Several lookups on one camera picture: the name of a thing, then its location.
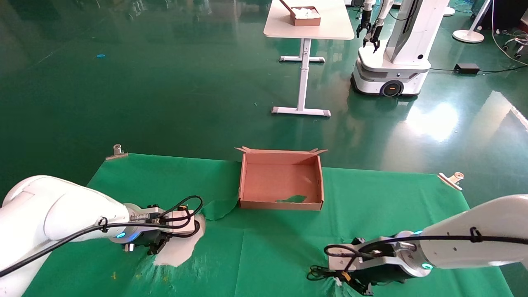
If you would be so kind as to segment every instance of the table foot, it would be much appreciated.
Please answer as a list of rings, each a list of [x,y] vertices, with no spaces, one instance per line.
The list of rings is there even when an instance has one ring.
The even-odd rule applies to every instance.
[[[287,61],[287,62],[301,62],[301,58],[300,57],[294,57],[292,55],[282,55],[282,56],[280,56],[279,61],[281,61],[281,62],[283,62],[283,61]],[[323,58],[323,57],[310,57],[310,62],[324,63],[325,62],[325,58]]]
[[[277,107],[274,106],[271,111],[274,114],[293,114],[293,115],[311,115],[311,116],[325,116],[330,117],[330,110],[328,109],[309,109],[297,110],[293,107]]]

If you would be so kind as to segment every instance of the power adapter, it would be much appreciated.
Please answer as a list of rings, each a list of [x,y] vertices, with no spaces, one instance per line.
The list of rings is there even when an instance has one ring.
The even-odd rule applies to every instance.
[[[454,70],[459,74],[477,74],[480,67],[473,63],[457,63]]]

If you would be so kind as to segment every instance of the small cardboard box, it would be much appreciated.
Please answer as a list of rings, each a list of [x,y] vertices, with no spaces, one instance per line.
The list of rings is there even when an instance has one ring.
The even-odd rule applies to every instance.
[[[314,6],[295,6],[290,7],[284,0],[279,0],[284,7],[286,7],[290,11],[290,20],[293,23],[294,26],[319,26],[321,25],[321,17],[319,11]],[[295,12],[293,11],[293,8],[301,9],[301,8],[307,8],[310,10],[315,10],[317,13],[319,13],[319,17],[317,18],[297,18],[295,15]]]
[[[324,189],[319,154],[252,150],[243,146],[239,199],[241,208],[321,210]]]

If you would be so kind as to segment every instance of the reflective floor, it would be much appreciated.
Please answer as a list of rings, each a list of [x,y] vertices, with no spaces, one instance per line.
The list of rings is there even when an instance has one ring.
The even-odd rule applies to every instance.
[[[310,65],[306,106],[332,117],[272,115],[272,106],[297,103],[299,64],[277,59],[298,53],[299,40],[264,37],[268,2],[0,0],[0,192],[35,174],[86,184],[121,143],[222,160],[240,160],[233,147],[242,145],[318,147],[329,149],[323,166],[463,172],[470,206],[528,193],[526,68],[431,71],[417,100],[395,101],[351,90],[361,40],[318,40],[312,55],[327,62]],[[489,31],[481,44],[451,38],[469,24],[465,13],[444,18],[434,68],[514,65]],[[526,270],[503,271],[524,296]]]

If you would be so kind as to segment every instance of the table leg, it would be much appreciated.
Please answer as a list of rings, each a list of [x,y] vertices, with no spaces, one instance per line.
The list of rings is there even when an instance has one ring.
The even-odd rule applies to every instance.
[[[293,55],[282,55],[280,56],[279,58],[279,61],[283,62],[283,61],[288,61],[288,62],[301,62],[302,61],[302,56],[303,56],[303,44],[304,44],[304,39],[301,39],[300,40],[300,53],[299,53],[299,56],[298,57],[295,57]],[[323,57],[310,57],[309,56],[309,59],[310,59],[310,62],[320,62],[320,63],[324,63],[325,62],[325,58]]]
[[[310,62],[310,47],[312,45],[311,39],[301,39],[301,46],[303,49],[301,56],[301,67],[300,67],[300,83],[299,83],[299,98],[297,101],[297,108],[293,107],[277,107],[274,106],[271,111],[274,114],[295,114],[295,115],[314,115],[314,116],[327,116],[329,117],[330,110],[328,109],[309,109],[304,108],[306,102],[306,89],[308,87],[308,71]]]

